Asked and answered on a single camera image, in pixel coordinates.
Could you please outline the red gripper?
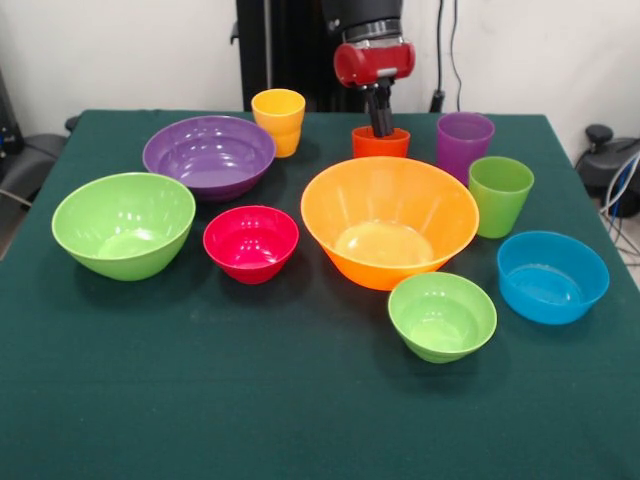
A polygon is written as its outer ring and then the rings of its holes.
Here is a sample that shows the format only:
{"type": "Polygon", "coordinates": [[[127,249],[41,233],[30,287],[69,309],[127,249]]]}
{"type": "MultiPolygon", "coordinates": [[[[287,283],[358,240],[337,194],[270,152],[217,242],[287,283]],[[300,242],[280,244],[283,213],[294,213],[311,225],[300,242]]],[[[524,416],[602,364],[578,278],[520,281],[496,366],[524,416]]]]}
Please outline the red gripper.
{"type": "Polygon", "coordinates": [[[393,133],[391,79],[408,77],[415,63],[416,53],[411,43],[382,47],[357,47],[343,43],[336,49],[333,66],[338,81],[349,88],[367,86],[364,96],[375,137],[393,133]]]}

